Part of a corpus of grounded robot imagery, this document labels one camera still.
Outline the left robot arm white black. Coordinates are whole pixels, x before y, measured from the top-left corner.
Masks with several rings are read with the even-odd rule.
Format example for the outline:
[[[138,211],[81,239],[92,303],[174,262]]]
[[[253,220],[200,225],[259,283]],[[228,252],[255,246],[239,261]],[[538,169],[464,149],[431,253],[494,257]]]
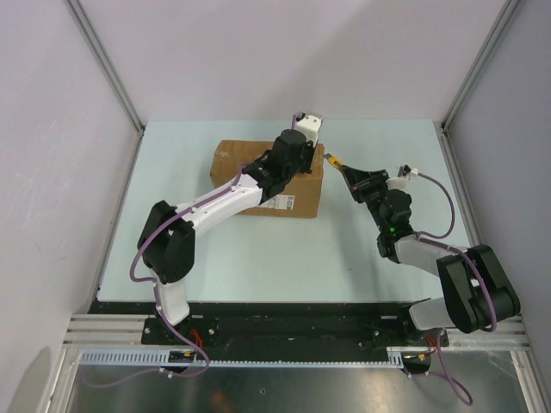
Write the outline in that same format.
[[[280,194],[299,173],[308,173],[319,133],[309,126],[282,131],[271,149],[243,166],[221,187],[180,206],[155,204],[139,237],[130,278],[153,284],[160,333],[184,342],[190,314],[184,278],[195,264],[195,241],[215,225]]]

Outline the yellow utility knife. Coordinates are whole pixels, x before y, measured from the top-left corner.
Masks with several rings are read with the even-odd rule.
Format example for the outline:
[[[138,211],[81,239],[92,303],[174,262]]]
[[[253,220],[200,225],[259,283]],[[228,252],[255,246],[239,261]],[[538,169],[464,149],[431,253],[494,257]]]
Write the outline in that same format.
[[[341,170],[343,167],[342,161],[338,157],[335,157],[330,153],[325,153],[324,159],[331,165],[331,167],[336,170]]]

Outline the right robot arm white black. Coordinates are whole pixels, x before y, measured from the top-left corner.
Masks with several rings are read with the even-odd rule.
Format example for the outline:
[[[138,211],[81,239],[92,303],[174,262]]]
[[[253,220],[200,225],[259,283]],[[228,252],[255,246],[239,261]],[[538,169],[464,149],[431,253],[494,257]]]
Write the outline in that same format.
[[[417,345],[429,330],[438,328],[457,328],[465,334],[492,332],[499,322],[520,314],[520,299],[490,246],[460,248],[413,229],[412,197],[406,187],[412,177],[419,176],[418,170],[404,165],[398,176],[390,177],[385,170],[364,171],[347,165],[338,169],[352,198],[367,207],[380,232],[380,255],[440,281],[440,299],[422,300],[402,311],[397,334],[403,343]]]

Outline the brown cardboard express box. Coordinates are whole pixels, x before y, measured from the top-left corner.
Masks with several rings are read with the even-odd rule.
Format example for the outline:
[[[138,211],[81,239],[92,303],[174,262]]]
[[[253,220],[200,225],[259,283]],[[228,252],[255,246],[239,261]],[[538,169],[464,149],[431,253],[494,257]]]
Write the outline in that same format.
[[[324,179],[324,146],[316,146],[311,165],[311,174],[276,176],[266,169],[267,151],[272,149],[271,141],[222,140],[214,151],[210,169],[212,184],[218,188],[233,180],[242,170],[251,172],[259,182],[262,201],[278,194],[294,195],[294,209],[291,211],[253,206],[241,212],[242,215],[280,218],[315,219]]]

